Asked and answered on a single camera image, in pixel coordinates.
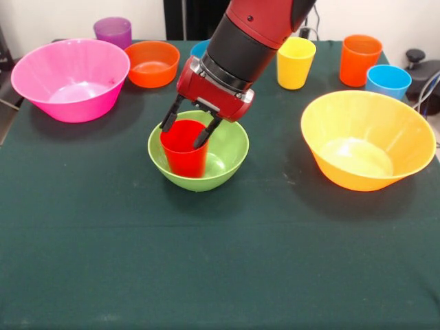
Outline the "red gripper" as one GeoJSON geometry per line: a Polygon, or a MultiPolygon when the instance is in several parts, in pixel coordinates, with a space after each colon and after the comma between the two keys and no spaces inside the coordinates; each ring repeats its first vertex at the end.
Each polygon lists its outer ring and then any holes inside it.
{"type": "Polygon", "coordinates": [[[193,143],[195,149],[201,148],[210,138],[215,129],[220,125],[222,119],[229,122],[240,120],[252,106],[254,91],[248,89],[246,92],[230,91],[213,80],[208,74],[204,76],[200,65],[200,59],[190,56],[177,81],[177,96],[165,115],[160,129],[168,132],[173,126],[181,103],[186,98],[191,102],[201,103],[217,115],[210,124],[204,128],[193,143]]]}

